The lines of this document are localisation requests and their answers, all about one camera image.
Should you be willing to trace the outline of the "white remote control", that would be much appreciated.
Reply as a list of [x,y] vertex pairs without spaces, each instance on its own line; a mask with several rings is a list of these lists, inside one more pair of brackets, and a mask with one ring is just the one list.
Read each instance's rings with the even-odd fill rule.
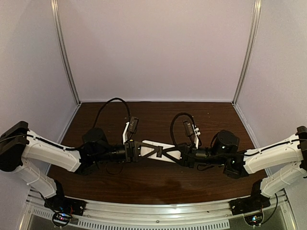
[[173,144],[160,143],[160,142],[155,142],[155,141],[150,141],[150,140],[143,140],[142,143],[148,144],[150,145],[150,147],[141,146],[140,156],[144,157],[147,155],[149,159],[167,161],[167,162],[175,162],[168,156],[165,156],[162,154],[163,150],[174,148],[175,146]]

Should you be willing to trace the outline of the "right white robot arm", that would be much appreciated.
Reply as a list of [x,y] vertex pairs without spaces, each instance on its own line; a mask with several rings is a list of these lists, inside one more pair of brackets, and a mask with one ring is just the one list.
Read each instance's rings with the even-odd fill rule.
[[231,178],[247,177],[271,166],[284,164],[277,173],[254,183],[251,197],[270,198],[277,191],[291,185],[307,174],[307,128],[300,126],[297,132],[277,143],[258,149],[239,151],[240,139],[227,130],[219,131],[211,145],[201,148],[197,143],[155,145],[162,150],[155,157],[191,167],[223,166]]

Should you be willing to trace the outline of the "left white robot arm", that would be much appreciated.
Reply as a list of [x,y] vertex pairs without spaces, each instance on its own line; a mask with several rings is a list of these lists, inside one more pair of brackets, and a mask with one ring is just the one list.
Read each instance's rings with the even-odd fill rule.
[[136,162],[142,157],[166,161],[162,155],[168,144],[149,140],[135,142],[124,139],[122,145],[109,144],[104,131],[91,128],[83,135],[83,144],[68,147],[45,139],[20,121],[0,137],[0,169],[19,175],[28,186],[36,189],[47,203],[60,206],[71,201],[64,195],[63,187],[32,164],[40,160],[61,167],[69,172],[88,175],[102,162]]

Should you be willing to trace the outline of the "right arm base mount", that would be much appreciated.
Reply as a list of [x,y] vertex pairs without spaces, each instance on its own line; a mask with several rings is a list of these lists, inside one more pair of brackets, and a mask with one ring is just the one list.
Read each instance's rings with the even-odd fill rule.
[[263,209],[271,205],[267,197],[249,196],[229,201],[233,216],[243,214],[244,221],[252,227],[260,226],[264,221]]

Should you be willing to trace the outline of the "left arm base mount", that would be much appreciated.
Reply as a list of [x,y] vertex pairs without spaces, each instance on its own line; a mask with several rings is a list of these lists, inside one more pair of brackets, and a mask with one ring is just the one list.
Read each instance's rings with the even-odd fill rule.
[[68,197],[44,198],[44,207],[53,211],[52,223],[59,228],[66,227],[74,216],[82,216],[87,202]]

